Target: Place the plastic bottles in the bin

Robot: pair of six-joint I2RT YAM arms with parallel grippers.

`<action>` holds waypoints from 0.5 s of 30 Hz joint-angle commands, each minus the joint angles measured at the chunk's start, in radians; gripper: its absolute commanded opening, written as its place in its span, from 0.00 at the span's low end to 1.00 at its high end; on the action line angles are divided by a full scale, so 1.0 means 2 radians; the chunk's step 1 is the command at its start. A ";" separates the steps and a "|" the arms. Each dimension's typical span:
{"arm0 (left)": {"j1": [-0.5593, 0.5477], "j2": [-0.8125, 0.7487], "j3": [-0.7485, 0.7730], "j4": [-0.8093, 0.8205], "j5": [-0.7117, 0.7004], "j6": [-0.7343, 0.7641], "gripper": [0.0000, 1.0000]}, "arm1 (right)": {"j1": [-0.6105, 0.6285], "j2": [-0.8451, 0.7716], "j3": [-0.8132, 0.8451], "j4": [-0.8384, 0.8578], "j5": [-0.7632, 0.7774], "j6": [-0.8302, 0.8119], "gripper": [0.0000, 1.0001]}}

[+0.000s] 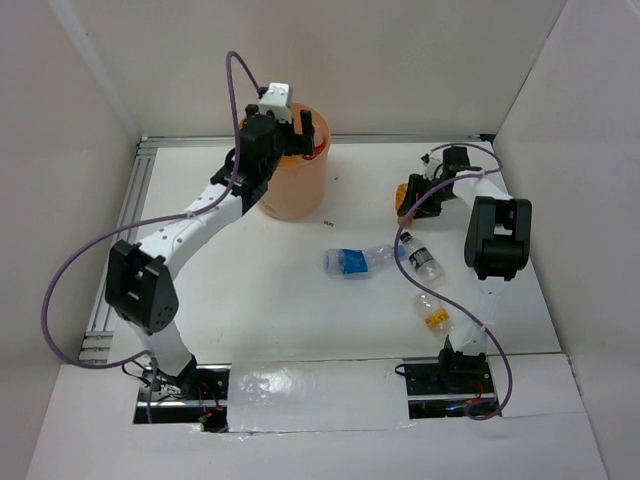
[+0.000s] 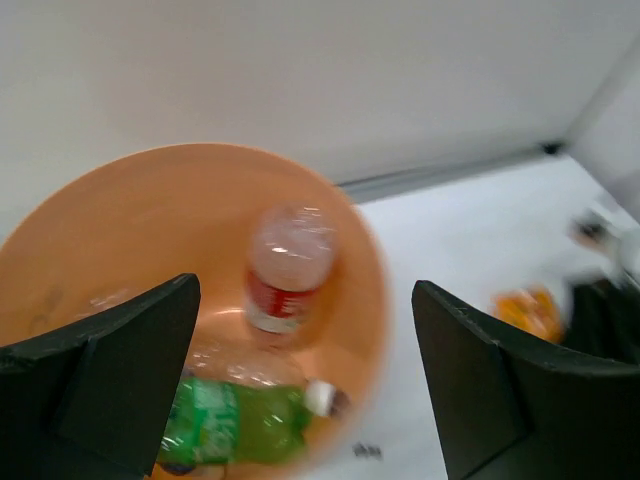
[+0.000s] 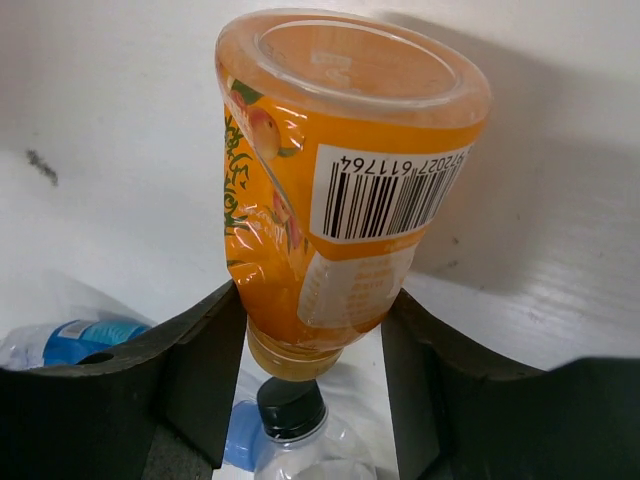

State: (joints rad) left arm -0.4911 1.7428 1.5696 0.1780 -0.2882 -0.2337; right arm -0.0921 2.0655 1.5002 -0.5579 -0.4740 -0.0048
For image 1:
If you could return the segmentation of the small orange bottle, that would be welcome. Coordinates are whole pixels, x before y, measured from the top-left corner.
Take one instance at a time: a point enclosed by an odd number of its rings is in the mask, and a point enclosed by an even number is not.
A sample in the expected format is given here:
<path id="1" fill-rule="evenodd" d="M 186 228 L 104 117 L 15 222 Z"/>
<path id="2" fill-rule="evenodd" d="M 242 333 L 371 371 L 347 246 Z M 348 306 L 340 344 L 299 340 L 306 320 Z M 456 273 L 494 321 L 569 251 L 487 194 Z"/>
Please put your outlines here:
<path id="1" fill-rule="evenodd" d="M 405 215 L 401 215 L 403 208 L 409 210 L 412 205 L 426 192 L 422 187 L 410 187 L 409 183 L 402 183 L 396 188 L 394 209 L 396 211 L 397 223 L 401 224 L 405 219 Z"/>

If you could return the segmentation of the red label water bottle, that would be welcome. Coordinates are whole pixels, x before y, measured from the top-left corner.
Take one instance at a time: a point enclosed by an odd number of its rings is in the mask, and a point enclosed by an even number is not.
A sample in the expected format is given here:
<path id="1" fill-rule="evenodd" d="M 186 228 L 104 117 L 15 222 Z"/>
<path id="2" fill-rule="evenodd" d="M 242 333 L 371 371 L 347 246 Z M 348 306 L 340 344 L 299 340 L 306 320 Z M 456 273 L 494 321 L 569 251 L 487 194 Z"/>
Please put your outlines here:
<path id="1" fill-rule="evenodd" d="M 305 160 L 315 159 L 316 157 L 318 157 L 321 154 L 321 152 L 325 148 L 326 138 L 325 138 L 324 131 L 322 130 L 322 128 L 320 126 L 315 126 L 314 127 L 313 143 L 314 143 L 314 148 L 313 148 L 312 153 L 303 156 L 303 158 Z"/>

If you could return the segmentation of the blue label crushed bottle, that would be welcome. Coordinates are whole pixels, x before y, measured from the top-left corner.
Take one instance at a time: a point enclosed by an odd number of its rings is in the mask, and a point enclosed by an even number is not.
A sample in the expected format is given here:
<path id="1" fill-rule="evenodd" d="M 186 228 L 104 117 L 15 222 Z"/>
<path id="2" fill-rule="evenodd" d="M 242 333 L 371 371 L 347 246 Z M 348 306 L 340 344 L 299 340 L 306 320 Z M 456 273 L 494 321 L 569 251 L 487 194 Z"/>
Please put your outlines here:
<path id="1" fill-rule="evenodd" d="M 360 279 L 385 270 L 394 262 L 394 247 L 380 245 L 367 249 L 330 249 L 322 258 L 325 274 L 334 278 Z"/>

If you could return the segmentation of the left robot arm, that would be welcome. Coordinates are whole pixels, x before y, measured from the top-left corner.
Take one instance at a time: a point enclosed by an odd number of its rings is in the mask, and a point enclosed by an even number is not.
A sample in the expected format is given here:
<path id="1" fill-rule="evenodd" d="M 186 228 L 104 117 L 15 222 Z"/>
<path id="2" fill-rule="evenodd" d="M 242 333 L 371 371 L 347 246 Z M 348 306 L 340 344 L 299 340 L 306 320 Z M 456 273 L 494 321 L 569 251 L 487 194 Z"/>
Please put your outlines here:
<path id="1" fill-rule="evenodd" d="M 284 156 L 314 151 L 312 113 L 302 109 L 289 121 L 251 104 L 231 149 L 209 185 L 172 221 L 135 244 L 116 242 L 108 259 L 105 300 L 136 333 L 157 362 L 163 389 L 189 397 L 200 379 L 196 357 L 175 323 L 179 300 L 174 281 L 180 270 L 224 227 L 239 220 L 267 192 Z"/>

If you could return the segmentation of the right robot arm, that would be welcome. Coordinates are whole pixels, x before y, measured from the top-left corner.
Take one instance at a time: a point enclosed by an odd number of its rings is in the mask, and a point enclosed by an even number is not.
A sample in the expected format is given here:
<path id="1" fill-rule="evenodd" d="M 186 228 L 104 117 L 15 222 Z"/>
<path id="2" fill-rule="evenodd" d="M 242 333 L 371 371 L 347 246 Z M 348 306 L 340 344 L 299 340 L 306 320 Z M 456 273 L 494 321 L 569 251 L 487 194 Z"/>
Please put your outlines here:
<path id="1" fill-rule="evenodd" d="M 465 265 L 473 272 L 480 290 L 477 306 L 465 311 L 469 317 L 447 335 L 445 350 L 453 358 L 440 363 L 436 379 L 448 392 L 460 391 L 471 379 L 471 369 L 462 359 L 484 355 L 489 330 L 501 295 L 529 261 L 532 205 L 526 199 L 504 192 L 489 176 L 501 163 L 485 170 L 470 163 L 468 150 L 491 152 L 471 143 L 439 145 L 422 157 L 426 165 L 434 153 L 442 153 L 434 173 L 409 176 L 403 196 L 397 196 L 396 214 L 402 226 L 413 219 L 434 218 L 443 203 L 459 199 L 470 209 L 463 249 Z"/>

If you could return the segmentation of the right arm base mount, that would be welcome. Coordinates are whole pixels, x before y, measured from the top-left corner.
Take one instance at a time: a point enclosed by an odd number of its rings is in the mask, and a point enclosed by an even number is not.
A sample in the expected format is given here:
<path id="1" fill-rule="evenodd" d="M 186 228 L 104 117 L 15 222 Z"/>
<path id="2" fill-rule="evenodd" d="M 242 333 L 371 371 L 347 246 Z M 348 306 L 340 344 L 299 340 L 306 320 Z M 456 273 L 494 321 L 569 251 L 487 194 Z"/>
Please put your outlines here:
<path id="1" fill-rule="evenodd" d="M 465 408 L 474 416 L 486 416 L 499 406 L 488 365 L 478 376 L 444 380 L 435 361 L 397 364 L 394 373 L 404 379 L 411 420 L 465 417 Z"/>

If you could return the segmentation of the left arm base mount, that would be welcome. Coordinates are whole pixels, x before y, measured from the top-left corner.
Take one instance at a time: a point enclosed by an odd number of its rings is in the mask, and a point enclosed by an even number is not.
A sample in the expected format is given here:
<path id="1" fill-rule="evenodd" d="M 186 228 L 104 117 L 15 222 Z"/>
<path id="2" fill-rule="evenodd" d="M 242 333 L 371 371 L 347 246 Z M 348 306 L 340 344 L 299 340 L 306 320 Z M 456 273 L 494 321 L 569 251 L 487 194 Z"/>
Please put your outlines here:
<path id="1" fill-rule="evenodd" d="M 230 365 L 201 365 L 196 380 L 186 393 L 173 386 L 161 374 L 152 381 L 150 364 L 135 363 L 137 370 L 123 373 L 137 381 L 138 393 L 133 416 L 135 425 L 148 423 L 151 412 L 154 425 L 193 424 L 202 432 L 224 433 L 228 430 L 227 402 Z"/>

